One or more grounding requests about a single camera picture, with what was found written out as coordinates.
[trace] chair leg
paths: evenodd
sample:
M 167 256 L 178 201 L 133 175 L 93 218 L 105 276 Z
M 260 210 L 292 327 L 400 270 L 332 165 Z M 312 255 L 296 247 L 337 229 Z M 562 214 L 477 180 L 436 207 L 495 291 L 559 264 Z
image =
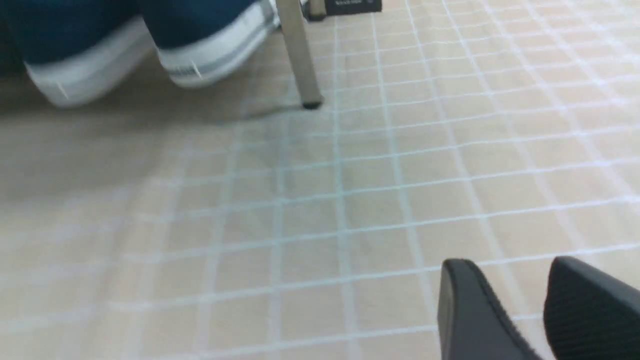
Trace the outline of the chair leg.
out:
M 322 21 L 326 17 L 326 6 L 324 0 L 308 0 L 309 21 Z
M 289 61 L 296 77 L 298 92 L 305 109 L 317 109 L 323 103 L 316 69 L 305 31 L 300 0 L 276 0 Z

